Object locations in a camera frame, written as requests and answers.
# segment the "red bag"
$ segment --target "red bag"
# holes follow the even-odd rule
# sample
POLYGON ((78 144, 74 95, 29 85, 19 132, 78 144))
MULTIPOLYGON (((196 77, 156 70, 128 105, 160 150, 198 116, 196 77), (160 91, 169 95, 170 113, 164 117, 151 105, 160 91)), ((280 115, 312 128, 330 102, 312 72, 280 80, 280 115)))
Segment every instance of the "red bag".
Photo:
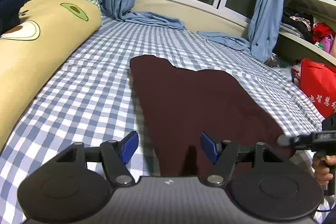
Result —
POLYGON ((336 68, 307 58, 301 62, 301 90, 323 117, 336 110, 336 68))

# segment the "avocado print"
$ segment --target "avocado print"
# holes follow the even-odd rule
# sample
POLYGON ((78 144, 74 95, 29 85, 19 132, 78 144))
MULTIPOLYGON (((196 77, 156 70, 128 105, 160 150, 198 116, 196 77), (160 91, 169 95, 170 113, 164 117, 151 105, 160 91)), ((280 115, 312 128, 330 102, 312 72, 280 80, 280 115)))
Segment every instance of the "avocado print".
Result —
POLYGON ((89 20, 89 18, 85 14, 85 12, 81 8, 79 8, 77 5, 71 4, 71 3, 61 3, 61 6, 63 6, 64 8, 67 8, 75 16, 77 16, 77 17, 79 17, 79 18, 81 18, 85 21, 89 20))

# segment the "purple bag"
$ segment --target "purple bag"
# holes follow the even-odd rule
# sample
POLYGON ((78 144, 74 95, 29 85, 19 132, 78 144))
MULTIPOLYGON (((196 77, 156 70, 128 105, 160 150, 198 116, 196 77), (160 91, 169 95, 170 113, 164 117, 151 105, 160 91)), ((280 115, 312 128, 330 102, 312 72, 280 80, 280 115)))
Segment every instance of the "purple bag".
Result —
POLYGON ((324 45, 324 51, 327 53, 330 53, 331 47, 333 45, 334 42, 334 37, 332 36, 332 34, 328 34, 326 35, 322 40, 321 40, 321 44, 324 45))

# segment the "checkered bedsheet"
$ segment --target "checkered bedsheet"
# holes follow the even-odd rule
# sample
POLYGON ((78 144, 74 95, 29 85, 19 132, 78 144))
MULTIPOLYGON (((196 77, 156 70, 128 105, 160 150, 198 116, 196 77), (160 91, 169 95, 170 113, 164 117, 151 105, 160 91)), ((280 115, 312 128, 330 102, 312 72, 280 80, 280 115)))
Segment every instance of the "checkered bedsheet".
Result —
MULTIPOLYGON (((257 60, 194 32, 104 17, 102 27, 37 94, 1 154, 1 224, 17 224, 25 219, 16 199, 19 184, 73 142, 99 146, 137 130, 139 148, 127 167, 135 179, 159 174, 129 71, 129 60, 143 54, 166 58, 177 67, 228 72, 288 135, 321 129, 323 118, 310 100, 285 76, 257 60)), ((298 153, 293 161, 309 168, 311 153, 298 153)), ((90 163, 88 168, 102 173, 100 164, 90 163)), ((333 200, 325 201, 320 209, 332 204, 333 200)), ((315 217, 322 222, 326 214, 317 213, 315 217)))

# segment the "gray ribbed surface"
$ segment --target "gray ribbed surface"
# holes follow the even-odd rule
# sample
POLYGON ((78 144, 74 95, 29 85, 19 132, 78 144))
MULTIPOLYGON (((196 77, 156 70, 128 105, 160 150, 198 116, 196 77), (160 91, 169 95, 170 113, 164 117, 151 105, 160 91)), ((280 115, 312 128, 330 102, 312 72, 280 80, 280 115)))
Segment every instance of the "gray ribbed surface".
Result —
MULTIPOLYGON (((77 224, 275 224, 255 219, 235 207, 225 191, 198 178, 143 177, 139 184, 115 191, 96 215, 77 224)), ((311 218, 288 222, 316 224, 311 218)))

